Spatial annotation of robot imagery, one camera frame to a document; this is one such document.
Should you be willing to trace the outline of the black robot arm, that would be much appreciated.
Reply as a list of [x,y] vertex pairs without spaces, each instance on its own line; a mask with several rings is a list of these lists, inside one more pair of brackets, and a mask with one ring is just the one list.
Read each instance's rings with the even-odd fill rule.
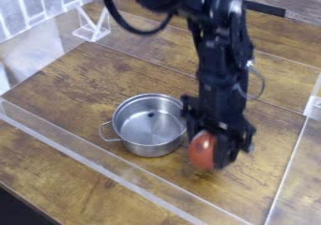
[[256,128],[245,117],[253,44],[242,0],[137,0],[146,9],[188,19],[200,67],[198,95],[182,96],[189,161],[221,170],[252,150]]

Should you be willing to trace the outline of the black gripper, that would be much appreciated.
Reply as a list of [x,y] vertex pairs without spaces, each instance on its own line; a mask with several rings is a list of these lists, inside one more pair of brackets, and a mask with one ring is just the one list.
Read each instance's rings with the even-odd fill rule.
[[210,132],[217,139],[213,159],[217,170],[222,170],[236,161],[241,150],[252,150],[256,127],[245,116],[249,98],[246,82],[212,89],[201,84],[197,97],[181,97],[189,140],[192,141],[202,130]]

